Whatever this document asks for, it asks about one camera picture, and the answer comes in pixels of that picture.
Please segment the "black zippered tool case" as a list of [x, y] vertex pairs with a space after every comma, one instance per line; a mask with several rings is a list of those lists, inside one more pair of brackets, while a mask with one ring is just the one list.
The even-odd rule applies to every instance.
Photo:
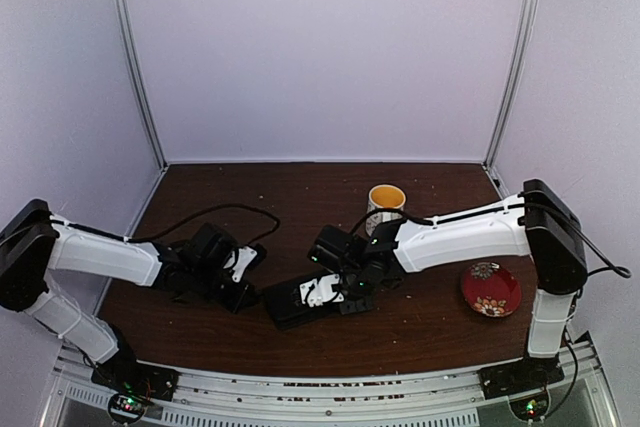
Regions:
[[263, 291], [266, 311], [274, 325], [280, 330], [288, 330], [323, 319], [337, 311], [341, 303], [327, 304], [310, 308], [302, 304], [299, 286], [314, 277], [320, 277], [322, 272], [294, 278], [289, 281], [272, 285]]

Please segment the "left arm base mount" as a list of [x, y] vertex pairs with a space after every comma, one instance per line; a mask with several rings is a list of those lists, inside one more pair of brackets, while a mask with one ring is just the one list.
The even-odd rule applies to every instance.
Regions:
[[113, 357], [95, 363], [91, 381], [137, 399], [171, 401], [179, 373], [171, 368], [140, 363], [132, 348], [119, 346]]

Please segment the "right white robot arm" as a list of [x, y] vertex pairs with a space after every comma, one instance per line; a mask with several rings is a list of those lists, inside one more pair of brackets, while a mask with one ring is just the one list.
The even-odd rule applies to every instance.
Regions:
[[526, 356], [513, 366], [519, 387], [535, 387], [551, 371], [577, 292], [587, 281], [581, 224], [541, 180], [524, 183], [520, 193], [466, 211], [430, 218], [393, 208], [368, 212], [377, 221], [361, 237], [328, 225], [308, 257], [322, 266], [300, 284], [303, 306], [338, 305], [358, 310], [378, 286], [445, 264], [494, 257], [530, 257], [537, 273]]

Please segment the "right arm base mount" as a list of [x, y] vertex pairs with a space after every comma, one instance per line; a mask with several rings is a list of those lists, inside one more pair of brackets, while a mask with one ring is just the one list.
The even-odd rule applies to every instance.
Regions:
[[532, 358], [481, 368], [479, 381], [486, 400], [512, 396], [562, 381], [565, 378], [559, 357]]

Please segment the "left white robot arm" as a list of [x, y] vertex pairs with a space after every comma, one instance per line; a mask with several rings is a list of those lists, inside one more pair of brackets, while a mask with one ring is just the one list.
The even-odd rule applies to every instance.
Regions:
[[258, 301], [244, 275], [265, 257], [259, 245], [240, 245], [206, 223], [186, 241], [164, 245], [72, 223], [41, 199], [30, 201], [1, 232], [1, 305], [24, 312], [78, 347], [95, 369], [123, 391], [137, 389], [144, 371], [123, 334], [84, 312], [54, 282], [54, 270], [194, 293], [232, 313]]

